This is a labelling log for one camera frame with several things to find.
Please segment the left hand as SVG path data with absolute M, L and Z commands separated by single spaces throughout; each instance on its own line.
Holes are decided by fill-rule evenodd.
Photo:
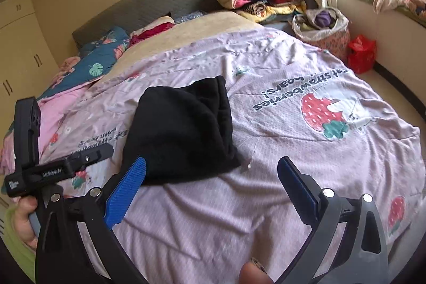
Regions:
M 33 251 L 37 248 L 38 238 L 32 230 L 30 215 L 38 206 L 37 200 L 32 196 L 22 197 L 14 212 L 14 230 L 19 239 Z

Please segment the right hand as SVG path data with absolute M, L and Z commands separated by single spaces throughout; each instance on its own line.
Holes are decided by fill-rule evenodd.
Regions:
M 238 284 L 273 284 L 264 266 L 254 257 L 242 266 L 238 276 Z

